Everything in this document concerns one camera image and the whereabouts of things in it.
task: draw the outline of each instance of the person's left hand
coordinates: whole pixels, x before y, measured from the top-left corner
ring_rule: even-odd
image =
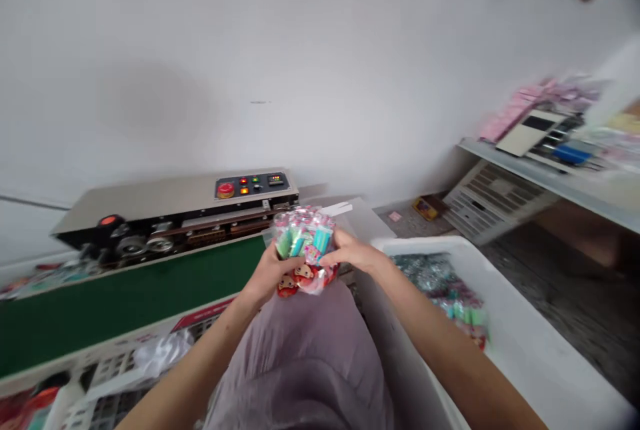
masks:
[[[294,270],[304,263],[304,257],[278,260],[275,240],[272,240],[270,246],[262,254],[262,258],[260,258],[260,262],[258,262],[258,266],[253,271],[253,275],[245,285],[243,292],[262,306],[271,298],[280,278],[286,272]]]

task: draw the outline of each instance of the red knob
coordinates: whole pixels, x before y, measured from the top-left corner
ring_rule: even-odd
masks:
[[[218,198],[231,198],[235,192],[231,182],[221,183],[218,186]]]

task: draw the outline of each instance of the candy bag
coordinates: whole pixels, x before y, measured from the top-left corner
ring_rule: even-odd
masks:
[[[319,207],[300,207],[273,219],[273,238],[282,259],[304,257],[305,264],[285,275],[277,286],[278,295],[290,297],[298,290],[318,295],[335,280],[338,265],[322,267],[320,259],[335,250],[333,219]]]

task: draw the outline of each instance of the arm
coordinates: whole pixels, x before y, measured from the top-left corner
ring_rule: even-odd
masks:
[[[347,261],[370,274],[400,323],[473,429],[546,429],[494,364],[382,252],[336,229],[338,250],[322,265]]]
[[[272,243],[240,294],[117,430],[192,428],[205,414],[209,398],[251,320],[272,296],[280,277],[303,263],[303,258],[279,261]]]

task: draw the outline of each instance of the person's right hand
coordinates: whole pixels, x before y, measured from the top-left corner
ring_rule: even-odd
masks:
[[[348,262],[362,271],[372,273],[392,264],[388,256],[380,250],[361,242],[341,228],[335,228],[333,237],[338,250],[328,253],[320,259],[319,263],[323,267]]]

